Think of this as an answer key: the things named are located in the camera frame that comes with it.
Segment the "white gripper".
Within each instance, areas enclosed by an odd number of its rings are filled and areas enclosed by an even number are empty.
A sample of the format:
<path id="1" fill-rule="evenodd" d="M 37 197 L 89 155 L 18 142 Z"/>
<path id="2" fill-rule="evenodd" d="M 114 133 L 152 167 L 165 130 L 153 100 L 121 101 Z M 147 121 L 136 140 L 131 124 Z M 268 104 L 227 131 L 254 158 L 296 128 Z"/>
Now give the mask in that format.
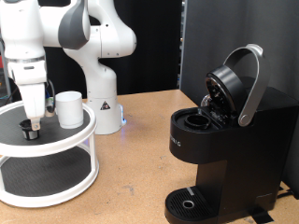
<path id="1" fill-rule="evenodd" d="M 31 120 L 33 131 L 40 129 L 40 118 L 45 114 L 45 82 L 47 72 L 45 61 L 7 64 L 8 76 L 18 86 L 25 113 Z"/>

